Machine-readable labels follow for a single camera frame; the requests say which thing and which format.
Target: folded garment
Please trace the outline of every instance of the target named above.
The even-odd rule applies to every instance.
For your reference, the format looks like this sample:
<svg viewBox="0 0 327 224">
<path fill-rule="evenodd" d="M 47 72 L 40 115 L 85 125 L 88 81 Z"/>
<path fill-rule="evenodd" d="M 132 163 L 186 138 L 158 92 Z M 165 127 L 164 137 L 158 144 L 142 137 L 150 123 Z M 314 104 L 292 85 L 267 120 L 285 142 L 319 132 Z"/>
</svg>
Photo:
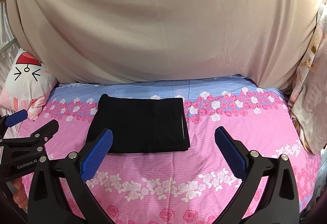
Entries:
<svg viewBox="0 0 327 224">
<path fill-rule="evenodd" d="M 129 99 L 103 94 L 86 143 L 104 128 L 113 134 L 109 153 L 174 152 L 190 147 L 181 98 Z"/>
</svg>

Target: bed sheet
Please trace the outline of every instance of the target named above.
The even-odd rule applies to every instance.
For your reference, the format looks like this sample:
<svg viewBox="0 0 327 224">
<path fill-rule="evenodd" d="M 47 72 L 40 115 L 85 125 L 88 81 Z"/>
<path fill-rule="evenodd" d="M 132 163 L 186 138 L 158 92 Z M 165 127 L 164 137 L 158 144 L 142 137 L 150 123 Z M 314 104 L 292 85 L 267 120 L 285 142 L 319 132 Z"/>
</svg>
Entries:
<svg viewBox="0 0 327 224">
<path fill-rule="evenodd" d="M 213 223 L 241 184 L 215 145 L 218 126 L 263 156 L 287 154 L 297 181 L 299 210 L 312 197 L 320 156 L 310 156 L 303 149 L 282 93 L 257 88 L 240 76 L 112 86 L 63 85 L 53 90 L 38 120 L 22 123 L 18 136 L 29 136 L 56 119 L 59 131 L 46 144 L 48 157 L 64 158 L 79 151 L 103 93 L 125 98 L 182 97 L 191 142 L 186 152 L 106 156 L 86 184 L 116 224 Z M 125 110 L 129 118 L 138 114 L 136 108 Z M 27 191 L 31 180 L 32 174 L 23 179 Z M 245 215 L 255 211 L 266 180 L 262 179 Z M 82 216 L 65 180 L 62 185 L 72 211 Z"/>
</svg>

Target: silver bolt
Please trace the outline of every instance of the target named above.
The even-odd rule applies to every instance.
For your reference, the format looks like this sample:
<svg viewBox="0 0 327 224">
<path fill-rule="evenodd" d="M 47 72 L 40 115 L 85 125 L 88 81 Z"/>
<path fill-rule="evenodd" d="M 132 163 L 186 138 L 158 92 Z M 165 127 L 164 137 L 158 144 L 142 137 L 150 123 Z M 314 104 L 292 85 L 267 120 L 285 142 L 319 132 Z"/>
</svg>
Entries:
<svg viewBox="0 0 327 224">
<path fill-rule="evenodd" d="M 45 162 L 45 161 L 46 161 L 46 157 L 45 156 L 40 157 L 40 162 Z"/>
<path fill-rule="evenodd" d="M 74 159 L 74 158 L 77 157 L 77 153 L 76 153 L 76 152 L 70 152 L 69 155 L 68 155 L 68 157 L 69 157 L 70 159 Z"/>
<path fill-rule="evenodd" d="M 288 160 L 288 156 L 287 155 L 285 155 L 285 154 L 282 154 L 282 160 Z"/>
<path fill-rule="evenodd" d="M 252 157 L 254 157 L 254 158 L 257 158 L 257 157 L 259 157 L 259 152 L 256 151 L 256 150 L 252 150 L 252 151 L 250 152 L 250 155 L 251 155 Z"/>
</svg>

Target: cartoon eye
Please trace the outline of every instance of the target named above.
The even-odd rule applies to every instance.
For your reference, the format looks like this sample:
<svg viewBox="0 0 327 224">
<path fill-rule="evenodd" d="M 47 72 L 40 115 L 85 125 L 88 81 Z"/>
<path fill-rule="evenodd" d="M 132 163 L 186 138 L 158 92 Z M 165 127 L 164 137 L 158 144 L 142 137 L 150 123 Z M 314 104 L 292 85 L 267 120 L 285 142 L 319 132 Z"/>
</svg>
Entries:
<svg viewBox="0 0 327 224">
<path fill-rule="evenodd" d="M 36 77 L 35 76 L 41 76 L 41 75 L 39 75 L 39 74 L 37 74 L 36 72 L 37 71 L 40 71 L 41 70 L 41 68 L 39 68 L 38 70 L 35 70 L 33 73 L 32 73 L 32 76 L 35 78 L 35 80 L 36 80 L 36 82 L 38 82 L 38 80 L 36 79 Z"/>
<path fill-rule="evenodd" d="M 22 74 L 22 72 L 21 71 L 19 71 L 19 69 L 16 67 L 16 69 L 17 69 L 17 71 L 18 71 L 18 73 L 15 73 L 14 75 L 18 75 L 16 78 L 15 78 L 15 80 L 14 81 L 16 81 L 17 80 L 17 78 L 19 78 L 19 76 Z"/>
</svg>

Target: beige blanket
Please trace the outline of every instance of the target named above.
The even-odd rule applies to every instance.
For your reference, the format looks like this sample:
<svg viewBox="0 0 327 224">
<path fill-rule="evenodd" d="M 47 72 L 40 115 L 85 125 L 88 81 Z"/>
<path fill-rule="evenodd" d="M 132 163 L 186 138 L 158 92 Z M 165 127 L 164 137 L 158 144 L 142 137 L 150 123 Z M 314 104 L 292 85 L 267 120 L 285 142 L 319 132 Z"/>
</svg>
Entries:
<svg viewBox="0 0 327 224">
<path fill-rule="evenodd" d="M 288 105 L 302 144 L 317 154 L 327 143 L 327 6 L 322 4 L 317 27 L 293 83 Z"/>
<path fill-rule="evenodd" d="M 21 46 L 62 83 L 241 74 L 287 89 L 324 0 L 7 0 Z"/>
</svg>

